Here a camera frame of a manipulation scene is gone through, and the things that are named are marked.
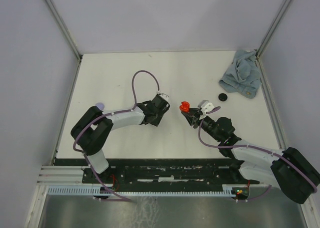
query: blue cloth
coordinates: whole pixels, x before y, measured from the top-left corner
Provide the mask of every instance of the blue cloth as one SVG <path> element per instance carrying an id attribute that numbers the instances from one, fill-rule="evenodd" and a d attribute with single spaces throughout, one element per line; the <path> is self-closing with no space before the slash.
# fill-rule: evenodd
<path id="1" fill-rule="evenodd" d="M 238 50 L 219 84 L 228 93 L 238 92 L 247 98 L 254 98 L 261 85 L 261 73 L 255 65 L 256 52 Z"/>

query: white table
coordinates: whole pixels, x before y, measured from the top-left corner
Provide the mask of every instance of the white table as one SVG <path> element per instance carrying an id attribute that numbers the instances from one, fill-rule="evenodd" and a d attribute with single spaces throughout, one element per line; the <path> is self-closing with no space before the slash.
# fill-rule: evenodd
<path id="1" fill-rule="evenodd" d="M 239 93 L 218 99 L 224 89 L 218 80 L 233 60 L 234 51 L 152 52 L 85 54 L 77 77 L 71 104 L 60 140 L 57 158 L 83 158 L 73 151 L 70 131 L 86 110 L 103 102 L 108 110 L 133 105 L 131 79 L 141 69 L 152 72 L 162 92 L 169 95 L 170 109 L 159 127 L 136 125 L 110 133 L 103 151 L 106 158 L 221 158 L 217 149 L 203 146 L 197 130 L 181 115 L 181 101 L 196 107 L 208 99 L 221 109 L 212 119 L 231 118 L 235 134 L 253 144 L 278 149 L 262 90 L 254 99 Z M 141 73 L 135 79 L 138 102 L 151 100 L 157 91 L 152 77 Z M 206 133 L 202 139 L 218 144 Z"/>

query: wall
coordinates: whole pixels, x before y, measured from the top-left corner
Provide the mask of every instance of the wall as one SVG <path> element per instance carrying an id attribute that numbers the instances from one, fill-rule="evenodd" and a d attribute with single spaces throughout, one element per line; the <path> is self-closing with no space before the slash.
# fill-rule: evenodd
<path id="1" fill-rule="evenodd" d="M 283 0 L 53 0 L 80 52 L 257 49 Z"/>
<path id="2" fill-rule="evenodd" d="M 262 57 L 288 142 L 298 148 L 318 171 L 319 10 L 319 0 L 294 0 Z M 320 192 L 315 198 L 320 208 Z"/>
<path id="3" fill-rule="evenodd" d="M 77 61 L 43 0 L 0 0 L 0 227 L 23 227 Z"/>

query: orange object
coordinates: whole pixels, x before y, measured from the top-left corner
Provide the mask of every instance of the orange object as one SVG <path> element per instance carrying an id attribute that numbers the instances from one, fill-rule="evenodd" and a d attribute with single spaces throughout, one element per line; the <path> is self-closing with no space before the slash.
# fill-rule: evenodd
<path id="1" fill-rule="evenodd" d="M 184 112 L 189 112 L 190 104 L 187 101 L 181 102 L 180 110 Z"/>

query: black puck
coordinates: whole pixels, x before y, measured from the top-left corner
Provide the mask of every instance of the black puck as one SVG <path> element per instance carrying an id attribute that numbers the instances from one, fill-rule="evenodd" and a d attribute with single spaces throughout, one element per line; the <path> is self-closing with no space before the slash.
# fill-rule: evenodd
<path id="1" fill-rule="evenodd" d="M 218 98 L 220 101 L 225 101 L 228 99 L 228 96 L 224 93 L 221 93 L 221 94 L 219 94 Z"/>

